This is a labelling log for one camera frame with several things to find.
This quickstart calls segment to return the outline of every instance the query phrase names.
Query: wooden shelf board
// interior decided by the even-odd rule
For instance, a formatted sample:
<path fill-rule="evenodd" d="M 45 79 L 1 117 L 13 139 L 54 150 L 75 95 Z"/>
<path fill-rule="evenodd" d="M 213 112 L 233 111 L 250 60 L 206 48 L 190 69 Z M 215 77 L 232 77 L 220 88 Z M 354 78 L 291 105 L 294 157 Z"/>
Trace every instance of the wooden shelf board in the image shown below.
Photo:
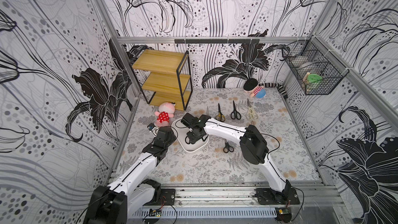
<path fill-rule="evenodd" d="M 133 69 L 176 74 L 184 53 L 145 50 L 132 65 Z"/>
<path fill-rule="evenodd" d="M 189 95 L 191 91 L 185 91 L 184 93 L 184 104 L 187 104 Z M 176 110 L 184 111 L 182 106 L 181 95 L 178 94 L 170 94 L 170 93 L 163 93 L 163 92 L 156 92 L 155 96 L 153 97 L 150 105 L 152 106 L 160 106 L 164 102 L 175 102 L 176 103 Z"/>
<path fill-rule="evenodd" d="M 190 77 L 190 75 L 180 74 L 182 92 L 185 91 Z M 176 74 L 152 72 L 142 85 L 142 89 L 153 92 L 180 94 L 180 86 L 178 85 L 178 78 Z"/>

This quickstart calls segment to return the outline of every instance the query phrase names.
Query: black wire basket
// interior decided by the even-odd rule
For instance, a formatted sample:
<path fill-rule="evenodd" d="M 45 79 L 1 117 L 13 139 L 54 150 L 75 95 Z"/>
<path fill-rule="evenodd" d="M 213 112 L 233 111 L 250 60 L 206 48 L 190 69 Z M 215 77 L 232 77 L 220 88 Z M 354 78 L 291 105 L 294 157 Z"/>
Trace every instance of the black wire basket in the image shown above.
<path fill-rule="evenodd" d="M 296 41 L 288 45 L 282 56 L 306 95 L 328 95 L 343 76 L 311 41 Z"/>

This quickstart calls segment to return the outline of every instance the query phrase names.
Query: white-handled scissors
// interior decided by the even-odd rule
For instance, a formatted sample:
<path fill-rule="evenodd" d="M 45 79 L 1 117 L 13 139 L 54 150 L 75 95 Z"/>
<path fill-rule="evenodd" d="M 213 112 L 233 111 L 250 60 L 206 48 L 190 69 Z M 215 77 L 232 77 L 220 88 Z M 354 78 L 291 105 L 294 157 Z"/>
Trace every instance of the white-handled scissors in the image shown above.
<path fill-rule="evenodd" d="M 248 111 L 246 113 L 246 118 L 248 120 L 250 119 L 258 119 L 258 114 L 256 113 L 256 111 L 254 110 L 253 106 L 251 105 L 249 99 L 248 99 Z"/>

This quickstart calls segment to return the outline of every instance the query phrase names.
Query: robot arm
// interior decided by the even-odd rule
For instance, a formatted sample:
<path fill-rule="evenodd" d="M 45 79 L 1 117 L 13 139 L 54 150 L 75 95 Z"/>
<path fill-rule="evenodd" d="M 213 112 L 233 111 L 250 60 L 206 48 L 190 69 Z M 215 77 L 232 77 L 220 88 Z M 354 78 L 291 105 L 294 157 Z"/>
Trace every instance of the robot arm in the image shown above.
<path fill-rule="evenodd" d="M 237 127 L 207 115 L 195 118 L 189 113 L 185 114 L 181 122 L 189 128 L 187 137 L 192 144 L 209 134 L 239 144 L 243 157 L 259 166 L 275 198 L 288 198 L 291 185 L 268 156 L 267 142 L 255 126 Z M 149 130 L 153 128 L 154 125 L 148 126 Z M 142 150 L 137 161 L 121 177 L 107 187 L 99 186 L 94 190 L 83 224 L 126 223 L 129 213 L 135 212 L 147 202 L 157 202 L 160 183 L 143 179 L 162 161 L 167 148 L 175 140 L 171 127 L 160 127 L 153 143 Z"/>
<path fill-rule="evenodd" d="M 157 202 L 160 183 L 144 178 L 162 161 L 175 140 L 171 127 L 160 127 L 153 141 L 121 177 L 94 190 L 83 224 L 125 224 L 127 217 L 142 205 Z"/>
<path fill-rule="evenodd" d="M 204 135 L 216 135 L 240 145 L 243 157 L 250 163 L 259 166 L 260 171 L 267 178 L 269 187 L 280 197 L 286 199 L 290 191 L 290 183 L 277 169 L 272 158 L 268 156 L 267 142 L 253 125 L 237 127 L 217 121 L 206 115 L 199 118 L 186 113 L 181 121 L 192 131 L 187 133 L 191 143 L 195 143 Z"/>

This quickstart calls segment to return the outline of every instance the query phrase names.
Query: black scissors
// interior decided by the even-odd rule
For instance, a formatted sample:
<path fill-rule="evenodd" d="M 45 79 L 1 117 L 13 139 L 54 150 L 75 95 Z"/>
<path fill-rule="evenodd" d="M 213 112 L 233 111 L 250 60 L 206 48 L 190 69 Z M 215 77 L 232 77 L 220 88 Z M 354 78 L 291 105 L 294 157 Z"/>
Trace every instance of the black scissors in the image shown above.
<path fill-rule="evenodd" d="M 221 113 L 220 103 L 218 104 L 218 115 L 216 116 L 216 120 L 224 122 L 225 116 Z"/>
<path fill-rule="evenodd" d="M 240 115 L 240 113 L 236 110 L 235 107 L 235 101 L 232 101 L 232 103 L 234 104 L 234 110 L 231 113 L 231 119 L 237 119 L 240 120 L 242 118 L 242 116 Z"/>
<path fill-rule="evenodd" d="M 225 147 L 222 150 L 224 151 L 224 153 L 228 153 L 228 152 L 234 152 L 235 149 L 232 146 L 230 146 L 228 142 L 225 142 Z"/>

